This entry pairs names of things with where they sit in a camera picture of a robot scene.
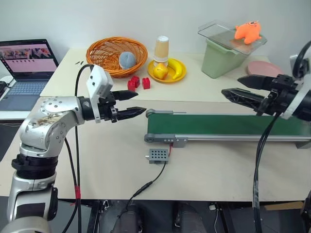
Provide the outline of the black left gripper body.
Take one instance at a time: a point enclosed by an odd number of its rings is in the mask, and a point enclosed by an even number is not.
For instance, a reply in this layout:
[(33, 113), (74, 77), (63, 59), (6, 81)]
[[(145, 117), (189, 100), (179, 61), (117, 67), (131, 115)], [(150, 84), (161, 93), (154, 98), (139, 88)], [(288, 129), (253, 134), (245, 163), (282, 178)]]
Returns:
[(110, 92), (107, 97), (99, 98), (98, 108), (100, 118), (112, 123), (117, 122), (117, 110), (115, 109), (116, 100), (113, 92)]

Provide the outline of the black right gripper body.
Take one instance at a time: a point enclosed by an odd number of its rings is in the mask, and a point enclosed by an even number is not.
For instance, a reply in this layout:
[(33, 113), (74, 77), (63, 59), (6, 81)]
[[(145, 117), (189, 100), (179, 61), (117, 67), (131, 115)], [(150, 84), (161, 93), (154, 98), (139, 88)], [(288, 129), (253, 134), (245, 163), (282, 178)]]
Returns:
[(259, 88), (270, 93), (256, 109), (257, 115), (284, 113), (298, 93), (297, 86), (295, 79), (287, 75), (279, 74), (275, 78), (260, 76)]

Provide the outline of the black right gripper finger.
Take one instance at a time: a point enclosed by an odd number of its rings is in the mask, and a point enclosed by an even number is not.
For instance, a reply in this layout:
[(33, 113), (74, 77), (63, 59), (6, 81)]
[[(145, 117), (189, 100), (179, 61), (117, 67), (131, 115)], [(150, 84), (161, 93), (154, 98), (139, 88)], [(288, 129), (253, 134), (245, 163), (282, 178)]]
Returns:
[(265, 99), (264, 96), (240, 88), (223, 89), (221, 93), (230, 102), (251, 108), (254, 111), (259, 108), (260, 104)]
[(246, 87), (256, 90), (271, 90), (273, 80), (274, 77), (262, 75), (247, 75), (238, 78), (238, 82), (242, 83)]

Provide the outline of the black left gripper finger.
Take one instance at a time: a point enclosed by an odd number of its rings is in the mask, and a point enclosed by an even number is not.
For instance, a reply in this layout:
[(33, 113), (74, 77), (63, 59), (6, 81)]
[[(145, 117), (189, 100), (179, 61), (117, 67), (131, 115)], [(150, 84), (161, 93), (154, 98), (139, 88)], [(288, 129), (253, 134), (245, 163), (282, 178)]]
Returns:
[(115, 100), (129, 100), (133, 97), (138, 96), (138, 93), (130, 90), (114, 91)]
[(127, 108), (126, 110), (117, 111), (117, 120), (120, 121), (120, 120), (134, 118), (138, 115), (141, 115), (145, 111), (146, 111), (146, 108), (143, 108), (143, 107), (130, 107), (130, 108)]

